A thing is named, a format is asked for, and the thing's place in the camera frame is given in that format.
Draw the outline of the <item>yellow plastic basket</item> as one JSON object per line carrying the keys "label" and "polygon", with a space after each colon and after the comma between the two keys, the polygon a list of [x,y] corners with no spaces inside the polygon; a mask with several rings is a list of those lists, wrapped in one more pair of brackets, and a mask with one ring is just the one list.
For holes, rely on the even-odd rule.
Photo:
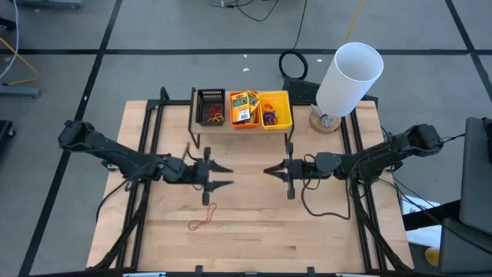
{"label": "yellow plastic basket", "polygon": [[[287,91],[261,92],[259,94],[259,99],[261,125],[265,131],[280,131],[288,129],[292,126],[293,120],[291,115],[289,94]],[[263,114],[265,113],[263,104],[265,102],[269,102],[274,106],[274,114],[276,115],[274,125],[265,126],[263,123]]]}

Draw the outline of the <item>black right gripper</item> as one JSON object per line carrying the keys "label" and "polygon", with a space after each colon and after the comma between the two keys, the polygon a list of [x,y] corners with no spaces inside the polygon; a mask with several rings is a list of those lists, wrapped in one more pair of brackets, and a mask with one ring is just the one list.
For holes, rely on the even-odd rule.
{"label": "black right gripper", "polygon": [[[304,180],[311,177],[313,169],[312,162],[306,162],[303,159],[294,159],[294,146],[292,142],[286,144],[287,159],[280,162],[277,165],[266,168],[264,171],[266,174],[279,178],[282,181],[286,181],[288,184],[287,197],[288,199],[295,199],[294,180]],[[285,172],[276,172],[286,168]]]}

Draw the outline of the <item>white sheet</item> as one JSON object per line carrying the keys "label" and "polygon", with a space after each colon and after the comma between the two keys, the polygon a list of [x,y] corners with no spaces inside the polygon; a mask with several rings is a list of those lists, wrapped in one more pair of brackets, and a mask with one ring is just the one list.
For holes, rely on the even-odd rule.
{"label": "white sheet", "polygon": [[[402,214],[407,215],[412,212],[420,212],[421,209],[430,209],[434,206],[439,206],[438,202],[430,202],[425,199],[413,197],[409,195],[401,196]],[[429,227],[419,228],[407,231],[407,239],[410,243],[431,247],[434,249],[440,248],[442,227],[433,225]]]}

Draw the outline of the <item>black floor object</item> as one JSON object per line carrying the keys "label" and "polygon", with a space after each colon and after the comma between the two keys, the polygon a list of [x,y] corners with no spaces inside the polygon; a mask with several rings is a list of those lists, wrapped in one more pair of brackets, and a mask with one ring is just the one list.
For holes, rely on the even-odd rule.
{"label": "black floor object", "polygon": [[13,127],[13,122],[8,120],[0,120],[0,140],[15,137],[16,133]]}

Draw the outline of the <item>grey box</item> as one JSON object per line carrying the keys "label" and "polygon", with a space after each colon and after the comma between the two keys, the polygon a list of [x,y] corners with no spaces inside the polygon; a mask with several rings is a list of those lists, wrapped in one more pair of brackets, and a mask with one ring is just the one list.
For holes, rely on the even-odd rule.
{"label": "grey box", "polygon": [[492,277],[492,235],[452,219],[443,220],[438,271]]}

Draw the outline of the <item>yellow round object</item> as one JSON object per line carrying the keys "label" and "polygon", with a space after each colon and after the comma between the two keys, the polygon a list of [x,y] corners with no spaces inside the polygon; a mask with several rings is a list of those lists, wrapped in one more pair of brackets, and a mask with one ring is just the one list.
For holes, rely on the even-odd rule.
{"label": "yellow round object", "polygon": [[440,260],[440,249],[427,248],[424,251],[424,257],[430,265],[433,267],[438,267]]}

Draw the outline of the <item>orange plastic basket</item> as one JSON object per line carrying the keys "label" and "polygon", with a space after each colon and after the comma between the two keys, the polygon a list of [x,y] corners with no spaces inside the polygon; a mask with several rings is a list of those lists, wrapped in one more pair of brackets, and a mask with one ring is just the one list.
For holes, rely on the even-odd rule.
{"label": "orange plastic basket", "polygon": [[233,128],[257,128],[260,123],[260,99],[257,91],[231,92],[230,123]]}

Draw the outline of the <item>black plastic basket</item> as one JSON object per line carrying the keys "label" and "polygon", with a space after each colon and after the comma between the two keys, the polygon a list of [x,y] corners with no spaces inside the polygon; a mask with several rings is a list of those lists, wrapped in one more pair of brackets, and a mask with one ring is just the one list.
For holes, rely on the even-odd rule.
{"label": "black plastic basket", "polygon": [[223,88],[210,88],[198,90],[198,103],[197,111],[195,113],[195,121],[201,126],[218,126],[223,125],[224,122],[211,123],[208,122],[208,118],[203,116],[203,112],[208,110],[211,105],[220,103],[225,106],[225,90]]}

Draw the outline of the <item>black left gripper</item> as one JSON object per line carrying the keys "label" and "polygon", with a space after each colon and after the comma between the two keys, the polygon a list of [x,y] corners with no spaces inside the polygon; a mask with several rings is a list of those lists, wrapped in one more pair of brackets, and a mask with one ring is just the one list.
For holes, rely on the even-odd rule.
{"label": "black left gripper", "polygon": [[233,183],[233,181],[209,182],[209,162],[210,170],[212,172],[232,173],[233,170],[219,165],[215,160],[210,160],[210,147],[204,148],[204,156],[202,158],[195,158],[190,153],[188,153],[188,156],[194,161],[194,184],[202,185],[202,205],[209,205],[211,192],[213,192],[215,189],[219,189],[220,187],[231,185]]}

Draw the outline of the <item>grey stand foot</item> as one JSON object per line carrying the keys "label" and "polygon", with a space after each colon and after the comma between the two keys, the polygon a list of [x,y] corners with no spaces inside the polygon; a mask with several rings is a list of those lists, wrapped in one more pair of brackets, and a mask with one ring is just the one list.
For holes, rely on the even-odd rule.
{"label": "grey stand foot", "polygon": [[29,86],[0,85],[0,96],[25,96],[37,98],[41,90]]}
{"label": "grey stand foot", "polygon": [[18,5],[43,8],[78,9],[82,7],[82,0],[11,0]]}

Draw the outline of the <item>black bar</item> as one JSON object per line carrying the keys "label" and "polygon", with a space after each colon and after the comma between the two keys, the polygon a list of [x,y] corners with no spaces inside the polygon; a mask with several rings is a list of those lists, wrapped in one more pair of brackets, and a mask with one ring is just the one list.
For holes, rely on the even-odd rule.
{"label": "black bar", "polygon": [[460,200],[430,208],[406,201],[404,203],[404,211],[405,214],[402,215],[404,228],[406,231],[412,231],[440,225],[445,219],[460,221]]}

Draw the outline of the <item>large grey cabinet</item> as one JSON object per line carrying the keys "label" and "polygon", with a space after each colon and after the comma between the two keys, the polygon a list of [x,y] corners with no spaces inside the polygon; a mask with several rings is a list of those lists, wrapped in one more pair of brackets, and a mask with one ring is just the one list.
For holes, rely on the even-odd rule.
{"label": "large grey cabinet", "polygon": [[466,119],[460,220],[492,235],[492,119]]}

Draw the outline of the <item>black metal table frame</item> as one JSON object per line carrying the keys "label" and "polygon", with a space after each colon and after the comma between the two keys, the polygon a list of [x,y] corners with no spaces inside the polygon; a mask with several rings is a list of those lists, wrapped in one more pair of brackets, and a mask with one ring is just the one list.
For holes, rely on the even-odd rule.
{"label": "black metal table frame", "polygon": [[[179,158],[188,133],[190,100],[170,100],[163,106],[157,153]],[[342,153],[342,127],[333,134],[317,134],[309,126],[308,105],[294,105],[294,157],[305,153]],[[196,265],[207,272],[304,273],[314,267],[318,274],[363,272],[361,239],[351,202],[351,220],[334,216],[312,217],[301,202],[302,181],[295,181],[296,199],[288,200],[287,185],[264,168],[285,159],[284,133],[236,130],[235,134],[201,135],[199,151],[191,142],[191,153],[203,155],[205,145],[217,163],[234,174],[211,174],[213,179],[234,180],[215,190],[211,203],[218,207],[212,220],[195,231],[191,220],[207,217],[208,206],[201,204],[201,191],[186,185],[152,182],[141,237],[137,269],[154,272],[191,272]],[[313,212],[332,211],[346,215],[344,182],[334,177],[321,181],[316,191],[306,190],[305,201]],[[397,193],[385,182],[372,186],[379,229],[393,251],[413,268]],[[95,266],[121,234],[128,194],[114,194],[101,208],[88,255],[87,266]]]}

